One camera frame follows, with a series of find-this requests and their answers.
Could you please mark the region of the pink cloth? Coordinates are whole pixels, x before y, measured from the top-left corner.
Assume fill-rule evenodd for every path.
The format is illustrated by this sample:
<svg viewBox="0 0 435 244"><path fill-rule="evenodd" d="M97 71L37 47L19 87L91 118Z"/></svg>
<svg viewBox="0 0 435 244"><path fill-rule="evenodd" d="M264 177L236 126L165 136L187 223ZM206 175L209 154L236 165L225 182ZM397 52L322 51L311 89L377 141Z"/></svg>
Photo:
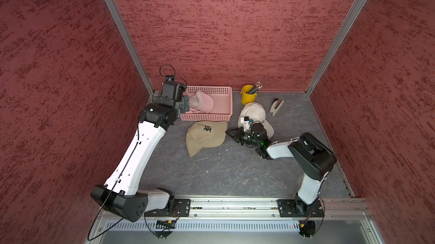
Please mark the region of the pink cloth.
<svg viewBox="0 0 435 244"><path fill-rule="evenodd" d="M189 97L189 112L191 113L209 114L213 108L213 98L202 91L198 91L195 95Z"/></svg>

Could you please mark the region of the white Colorado baseball cap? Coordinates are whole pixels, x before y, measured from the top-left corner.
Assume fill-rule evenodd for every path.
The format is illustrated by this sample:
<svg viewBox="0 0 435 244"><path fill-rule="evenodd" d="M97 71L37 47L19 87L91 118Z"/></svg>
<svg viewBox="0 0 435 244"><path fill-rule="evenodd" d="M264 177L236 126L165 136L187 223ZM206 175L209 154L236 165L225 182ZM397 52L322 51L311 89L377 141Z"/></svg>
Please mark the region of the white Colorado baseball cap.
<svg viewBox="0 0 435 244"><path fill-rule="evenodd" d="M243 126L242 119L244 119L245 117L248 117L250 120L256 123L261 123L267 132L267 137L269 139L273 137L274 129L271 124L266 120L266 111L261 104L257 102L250 102L246 104L240 112L238 127Z"/></svg>

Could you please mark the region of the beige baseball cap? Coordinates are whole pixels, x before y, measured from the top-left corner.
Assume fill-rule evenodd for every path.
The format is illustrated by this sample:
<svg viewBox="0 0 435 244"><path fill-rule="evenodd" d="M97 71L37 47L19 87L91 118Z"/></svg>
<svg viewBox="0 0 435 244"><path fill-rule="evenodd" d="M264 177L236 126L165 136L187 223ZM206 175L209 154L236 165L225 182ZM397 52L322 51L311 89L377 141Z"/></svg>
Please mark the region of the beige baseball cap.
<svg viewBox="0 0 435 244"><path fill-rule="evenodd" d="M228 129L227 122L201 121L194 123L186 134L186 147L190 157L203 148L216 148L223 144Z"/></svg>

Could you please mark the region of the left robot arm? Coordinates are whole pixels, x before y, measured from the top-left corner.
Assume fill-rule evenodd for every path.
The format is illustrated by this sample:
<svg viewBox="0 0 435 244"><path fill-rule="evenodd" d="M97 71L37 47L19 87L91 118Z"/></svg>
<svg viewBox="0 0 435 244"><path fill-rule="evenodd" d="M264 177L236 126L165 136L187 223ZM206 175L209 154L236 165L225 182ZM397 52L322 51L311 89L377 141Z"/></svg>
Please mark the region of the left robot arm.
<svg viewBox="0 0 435 244"><path fill-rule="evenodd" d="M189 111L187 85L167 77L162 92L141 112L137 131L119 165L103 185L96 185L91 197L99 206L125 220L136 222L146 212L174 208L172 192L157 188L139 191L145 167L168 128Z"/></svg>

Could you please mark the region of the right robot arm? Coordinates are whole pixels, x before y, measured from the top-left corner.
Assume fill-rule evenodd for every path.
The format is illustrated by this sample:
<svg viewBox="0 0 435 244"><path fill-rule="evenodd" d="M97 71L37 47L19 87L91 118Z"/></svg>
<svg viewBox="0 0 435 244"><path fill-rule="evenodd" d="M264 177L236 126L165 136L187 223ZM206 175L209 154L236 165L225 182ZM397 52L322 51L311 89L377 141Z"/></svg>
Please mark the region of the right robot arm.
<svg viewBox="0 0 435 244"><path fill-rule="evenodd" d="M319 202L319 191L336 164L337 157L311 133L305 132L297 138L274 142L267 136L265 126L256 121L248 127L227 130L226 134L236 143L254 148L264 160L296 160L304 172L304 177L295 199L290 204L294 213L306 216Z"/></svg>

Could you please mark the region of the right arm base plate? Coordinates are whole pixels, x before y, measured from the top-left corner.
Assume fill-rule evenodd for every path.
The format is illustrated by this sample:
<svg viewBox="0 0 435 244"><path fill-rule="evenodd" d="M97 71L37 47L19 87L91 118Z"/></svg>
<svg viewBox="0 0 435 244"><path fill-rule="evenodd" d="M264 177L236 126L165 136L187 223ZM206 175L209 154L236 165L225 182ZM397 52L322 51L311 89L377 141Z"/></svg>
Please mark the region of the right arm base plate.
<svg viewBox="0 0 435 244"><path fill-rule="evenodd" d="M313 204L305 204L302 200L295 199L279 199L276 202L280 217L307 219L325 216L324 207L319 199Z"/></svg>

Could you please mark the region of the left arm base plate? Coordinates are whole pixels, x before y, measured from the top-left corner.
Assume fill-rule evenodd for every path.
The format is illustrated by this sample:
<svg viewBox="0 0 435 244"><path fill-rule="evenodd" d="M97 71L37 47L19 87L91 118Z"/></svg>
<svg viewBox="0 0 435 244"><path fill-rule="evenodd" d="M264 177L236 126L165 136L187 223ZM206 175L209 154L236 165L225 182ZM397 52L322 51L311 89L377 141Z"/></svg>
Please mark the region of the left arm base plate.
<svg viewBox="0 0 435 244"><path fill-rule="evenodd" d="M170 199L169 206L162 210L153 210L145 213L146 217L188 217L190 213L190 199Z"/></svg>

